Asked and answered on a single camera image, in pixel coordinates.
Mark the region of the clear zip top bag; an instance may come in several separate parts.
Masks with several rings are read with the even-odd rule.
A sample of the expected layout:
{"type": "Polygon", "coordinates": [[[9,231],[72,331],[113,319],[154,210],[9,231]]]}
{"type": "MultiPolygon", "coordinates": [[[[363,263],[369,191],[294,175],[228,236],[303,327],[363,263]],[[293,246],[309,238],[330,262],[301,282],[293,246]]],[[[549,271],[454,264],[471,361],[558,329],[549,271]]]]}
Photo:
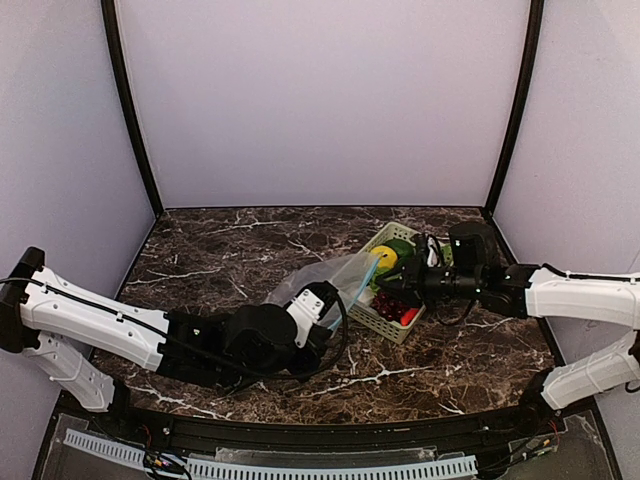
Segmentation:
{"type": "Polygon", "coordinates": [[[377,263],[378,259],[370,253],[356,253],[306,265],[285,277],[267,295],[265,303],[284,306],[305,285],[328,281],[338,289],[348,312],[363,289],[373,280],[378,269],[377,263]]]}

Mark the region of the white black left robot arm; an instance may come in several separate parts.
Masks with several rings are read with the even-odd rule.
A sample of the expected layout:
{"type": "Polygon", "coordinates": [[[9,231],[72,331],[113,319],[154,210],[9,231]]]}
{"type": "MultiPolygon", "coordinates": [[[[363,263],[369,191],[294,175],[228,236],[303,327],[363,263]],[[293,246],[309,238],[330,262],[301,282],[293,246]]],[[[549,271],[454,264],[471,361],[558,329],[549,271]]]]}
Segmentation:
{"type": "Polygon", "coordinates": [[[122,410],[126,385],[101,372],[75,341],[190,385],[243,390],[261,380],[307,381],[346,350],[347,309],[327,281],[282,306],[244,305],[198,316],[120,303],[80,288],[28,248],[1,281],[1,348],[32,360],[92,413],[122,410]]]}

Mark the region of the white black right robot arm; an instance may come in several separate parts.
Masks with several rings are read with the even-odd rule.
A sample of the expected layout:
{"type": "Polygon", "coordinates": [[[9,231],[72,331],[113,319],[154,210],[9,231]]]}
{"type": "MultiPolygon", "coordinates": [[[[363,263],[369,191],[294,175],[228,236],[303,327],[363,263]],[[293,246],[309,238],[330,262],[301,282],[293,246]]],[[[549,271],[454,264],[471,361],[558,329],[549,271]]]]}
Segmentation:
{"type": "Polygon", "coordinates": [[[628,328],[620,340],[586,358],[537,373],[520,398],[525,408],[556,412],[638,380],[638,275],[572,273],[549,264],[504,266],[494,231],[476,222],[450,228],[450,265],[429,264],[425,235],[411,241],[413,254],[375,280],[383,292],[406,305],[460,298],[506,317],[568,317],[628,328]]]}

